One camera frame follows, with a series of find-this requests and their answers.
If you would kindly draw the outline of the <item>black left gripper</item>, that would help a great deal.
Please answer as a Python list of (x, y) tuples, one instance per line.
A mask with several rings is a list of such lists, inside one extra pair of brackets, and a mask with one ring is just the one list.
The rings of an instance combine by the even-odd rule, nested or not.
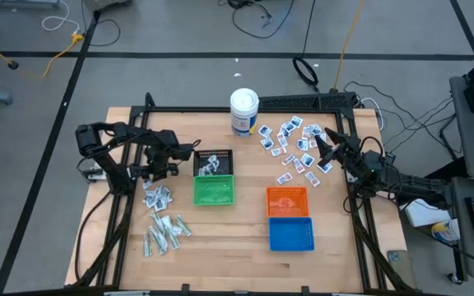
[(170, 176), (178, 176), (179, 168), (175, 163), (170, 163), (169, 158), (178, 160), (180, 152), (176, 149), (159, 148), (156, 146), (147, 146), (143, 154), (146, 156), (146, 165), (131, 165), (131, 178), (142, 178), (156, 180), (167, 178)]

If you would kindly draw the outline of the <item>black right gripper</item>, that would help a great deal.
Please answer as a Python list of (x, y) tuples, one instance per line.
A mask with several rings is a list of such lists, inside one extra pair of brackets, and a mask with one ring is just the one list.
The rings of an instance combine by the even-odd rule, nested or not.
[(326, 143), (320, 136), (316, 135), (314, 139), (319, 151), (319, 167), (324, 167), (331, 160), (336, 159), (342, 165), (347, 173), (347, 181), (354, 183), (363, 178), (365, 167), (360, 152), (360, 139), (350, 138), (345, 133), (335, 132), (326, 127), (324, 129), (333, 146)]

